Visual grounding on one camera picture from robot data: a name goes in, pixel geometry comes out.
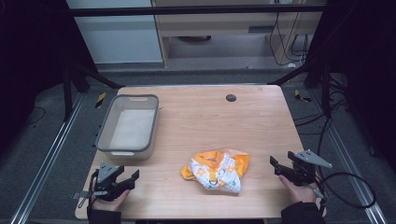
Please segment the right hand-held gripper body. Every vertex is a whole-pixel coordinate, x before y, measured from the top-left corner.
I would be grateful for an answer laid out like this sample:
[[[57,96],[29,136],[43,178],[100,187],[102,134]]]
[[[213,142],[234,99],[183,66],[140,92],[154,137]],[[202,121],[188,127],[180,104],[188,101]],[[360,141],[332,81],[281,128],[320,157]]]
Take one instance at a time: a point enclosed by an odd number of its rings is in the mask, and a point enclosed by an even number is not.
[[[314,183],[317,167],[332,168],[331,163],[325,161],[310,149],[293,153],[301,160],[300,164],[292,163],[292,172],[289,181],[295,186]]]

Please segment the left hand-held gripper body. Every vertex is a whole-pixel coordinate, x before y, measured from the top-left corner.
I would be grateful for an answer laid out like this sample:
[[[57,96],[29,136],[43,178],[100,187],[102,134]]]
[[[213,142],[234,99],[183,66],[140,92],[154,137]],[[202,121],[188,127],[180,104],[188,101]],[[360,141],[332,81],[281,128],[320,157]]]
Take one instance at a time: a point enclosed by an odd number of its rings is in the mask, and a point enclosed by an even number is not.
[[[100,163],[96,183],[94,184],[93,195],[104,201],[114,201],[126,188],[117,182],[115,172],[119,166],[102,161]]]

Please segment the orange white floral pet dress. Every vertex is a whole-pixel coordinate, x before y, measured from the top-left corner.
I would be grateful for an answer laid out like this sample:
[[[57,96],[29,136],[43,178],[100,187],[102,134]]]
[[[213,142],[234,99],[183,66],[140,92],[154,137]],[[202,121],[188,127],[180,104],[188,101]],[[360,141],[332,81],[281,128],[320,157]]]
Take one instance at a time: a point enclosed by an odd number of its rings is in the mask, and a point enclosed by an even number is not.
[[[249,160],[249,154],[235,149],[205,151],[196,153],[180,173],[185,180],[197,181],[207,190],[239,194]]]

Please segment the person's left hand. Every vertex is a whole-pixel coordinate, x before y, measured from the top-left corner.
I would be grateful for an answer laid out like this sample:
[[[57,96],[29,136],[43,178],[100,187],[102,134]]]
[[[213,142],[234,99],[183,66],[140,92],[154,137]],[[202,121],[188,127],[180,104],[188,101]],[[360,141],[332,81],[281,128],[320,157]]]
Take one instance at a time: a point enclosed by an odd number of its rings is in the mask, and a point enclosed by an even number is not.
[[[93,210],[102,210],[102,211],[110,211],[110,212],[119,212],[122,204],[128,198],[130,190],[125,190],[117,199],[114,201],[108,202],[102,199],[94,199],[92,202]]]

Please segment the person's right hand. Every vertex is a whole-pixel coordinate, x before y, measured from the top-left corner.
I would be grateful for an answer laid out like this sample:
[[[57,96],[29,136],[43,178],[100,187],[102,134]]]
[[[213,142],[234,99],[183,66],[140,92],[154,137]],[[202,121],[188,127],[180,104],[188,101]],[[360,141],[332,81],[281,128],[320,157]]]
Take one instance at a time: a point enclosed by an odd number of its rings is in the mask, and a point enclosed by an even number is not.
[[[317,205],[317,195],[314,190],[317,188],[315,184],[297,187],[292,184],[285,176],[278,177],[280,182],[288,189],[290,194],[290,205],[298,202],[314,203]]]

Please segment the grey tape mark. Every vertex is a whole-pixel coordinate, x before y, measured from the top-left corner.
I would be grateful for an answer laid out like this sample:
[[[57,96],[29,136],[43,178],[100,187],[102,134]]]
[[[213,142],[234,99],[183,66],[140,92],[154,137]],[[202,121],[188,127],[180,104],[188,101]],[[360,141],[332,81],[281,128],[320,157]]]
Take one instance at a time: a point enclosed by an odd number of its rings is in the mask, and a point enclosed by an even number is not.
[[[88,191],[81,191],[81,192],[74,192],[71,195],[71,198],[74,200],[78,200],[80,198],[89,199],[91,198],[92,194]]]

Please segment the white basin with grey rim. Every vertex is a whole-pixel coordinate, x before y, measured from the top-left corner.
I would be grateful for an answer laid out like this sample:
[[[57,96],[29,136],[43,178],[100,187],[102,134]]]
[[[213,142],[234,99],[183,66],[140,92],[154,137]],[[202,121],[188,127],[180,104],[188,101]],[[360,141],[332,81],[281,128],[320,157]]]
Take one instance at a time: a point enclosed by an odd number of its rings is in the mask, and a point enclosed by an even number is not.
[[[154,94],[115,96],[96,139],[110,159],[144,161],[153,153],[159,98]]]

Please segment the black metal stand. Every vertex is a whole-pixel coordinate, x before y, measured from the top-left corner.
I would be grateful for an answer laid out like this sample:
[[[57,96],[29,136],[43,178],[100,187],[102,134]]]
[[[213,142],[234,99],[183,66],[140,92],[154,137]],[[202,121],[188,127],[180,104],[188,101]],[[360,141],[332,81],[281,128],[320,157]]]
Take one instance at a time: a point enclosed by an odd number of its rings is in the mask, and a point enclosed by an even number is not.
[[[78,92],[87,92],[90,89],[90,84],[85,76],[92,77],[111,89],[122,88],[121,84],[102,77],[97,71],[93,71],[81,64],[68,63],[63,70],[64,121],[68,121],[73,112],[71,85],[74,84]]]
[[[330,64],[326,60],[313,59],[306,62],[302,66],[294,69],[285,76],[269,82],[269,85],[283,85],[302,73],[307,73],[304,85],[307,88],[313,88],[321,82],[321,109],[324,115],[329,118],[331,116],[330,106]]]

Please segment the white cabinet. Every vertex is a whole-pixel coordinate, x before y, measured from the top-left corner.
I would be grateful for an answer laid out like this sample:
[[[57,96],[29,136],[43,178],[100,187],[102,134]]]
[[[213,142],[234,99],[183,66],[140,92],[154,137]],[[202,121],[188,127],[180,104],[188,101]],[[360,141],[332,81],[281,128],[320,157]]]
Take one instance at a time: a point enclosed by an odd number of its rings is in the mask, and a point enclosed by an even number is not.
[[[71,9],[151,7],[151,0],[66,0]],[[96,64],[161,63],[156,22],[146,16],[75,17]]]

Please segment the light wooden desk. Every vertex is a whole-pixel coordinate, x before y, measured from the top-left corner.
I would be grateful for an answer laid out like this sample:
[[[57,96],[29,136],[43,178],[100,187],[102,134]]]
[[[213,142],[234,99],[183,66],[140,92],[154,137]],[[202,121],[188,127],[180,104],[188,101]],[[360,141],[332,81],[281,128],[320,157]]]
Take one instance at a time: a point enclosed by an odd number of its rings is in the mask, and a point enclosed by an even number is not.
[[[327,0],[151,0],[155,7],[308,5]],[[312,35],[318,27],[319,12],[241,14],[157,15],[162,38],[199,35],[266,35],[277,63],[291,60],[291,45],[297,35]]]

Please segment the black horizontal bar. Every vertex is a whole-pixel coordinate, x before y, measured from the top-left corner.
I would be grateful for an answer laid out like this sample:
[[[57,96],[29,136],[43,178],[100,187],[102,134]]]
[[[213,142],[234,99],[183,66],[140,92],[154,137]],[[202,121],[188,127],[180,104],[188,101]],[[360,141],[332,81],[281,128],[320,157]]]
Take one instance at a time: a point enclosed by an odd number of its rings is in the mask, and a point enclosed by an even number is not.
[[[320,12],[326,5],[240,5],[240,6],[189,6],[189,7],[120,7],[68,9],[73,17],[193,15],[231,13]]]

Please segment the aluminium floor rail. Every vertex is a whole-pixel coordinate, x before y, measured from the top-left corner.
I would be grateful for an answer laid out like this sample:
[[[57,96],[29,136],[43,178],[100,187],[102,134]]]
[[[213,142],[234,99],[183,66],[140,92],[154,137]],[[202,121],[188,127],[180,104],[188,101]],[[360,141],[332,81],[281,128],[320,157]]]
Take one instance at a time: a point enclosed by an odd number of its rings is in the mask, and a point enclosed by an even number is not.
[[[15,211],[14,215],[9,221],[9,224],[26,223],[35,205],[35,202],[48,179],[52,167],[58,158],[58,155],[64,145],[64,141],[76,120],[84,98],[85,93],[77,94],[76,100],[72,104],[72,112],[70,114],[70,117],[62,123],[62,126],[57,132],[57,135],[55,136],[45,159],[42,161],[38,171],[35,174],[35,178],[33,179],[30,188],[25,193],[23,200],[21,201],[18,209]]]
[[[328,124],[328,133],[330,135],[333,148],[342,163],[344,170],[347,173],[361,177],[361,171],[347,152],[346,145],[333,123]],[[358,180],[356,177],[350,177],[349,181],[362,205],[368,205],[370,202],[374,202],[371,207],[364,209],[370,222],[372,224],[389,224],[380,206],[376,202],[374,194],[370,191],[369,185]]]

